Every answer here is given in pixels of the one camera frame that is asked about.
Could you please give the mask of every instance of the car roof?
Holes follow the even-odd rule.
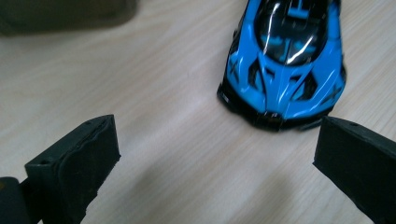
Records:
[[[276,14],[303,20],[324,20],[331,0],[262,0],[265,13]]]

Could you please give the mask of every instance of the dark object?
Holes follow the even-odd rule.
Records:
[[[396,223],[396,143],[359,124],[323,119],[314,165],[374,223]]]
[[[0,179],[1,223],[80,223],[119,159],[114,117],[86,121],[29,161],[28,178],[20,185],[13,178]]]
[[[102,27],[129,20],[136,0],[0,0],[0,33]]]

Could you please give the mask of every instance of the blue toy car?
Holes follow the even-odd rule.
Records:
[[[318,126],[347,80],[340,1],[249,0],[218,97],[256,126]]]

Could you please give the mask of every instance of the table surface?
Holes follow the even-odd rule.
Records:
[[[116,165],[82,223],[372,223],[313,165],[319,128],[270,133],[216,97],[247,0],[146,0],[123,25],[0,38],[0,176],[114,114]],[[396,139],[396,1],[346,0],[331,116]]]

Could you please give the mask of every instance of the toy car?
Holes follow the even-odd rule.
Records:
[[[344,90],[340,0],[249,0],[218,97],[256,126],[320,124]]]

